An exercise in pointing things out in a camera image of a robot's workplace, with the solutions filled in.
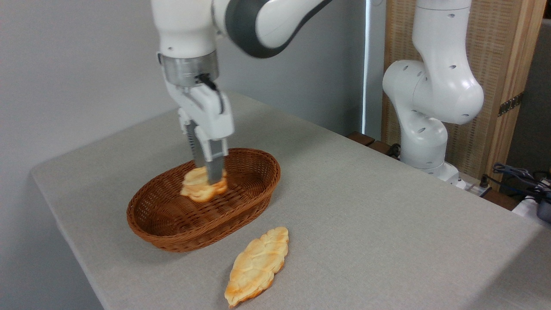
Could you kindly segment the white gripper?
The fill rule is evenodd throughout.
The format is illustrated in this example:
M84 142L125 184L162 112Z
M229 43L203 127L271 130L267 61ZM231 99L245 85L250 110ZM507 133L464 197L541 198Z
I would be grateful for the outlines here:
M169 96L179 106L179 122L187 136L196 167L206 167L209 184L222 180L227 137L234 133L228 96L210 77L200 77L194 87L176 86L164 78Z

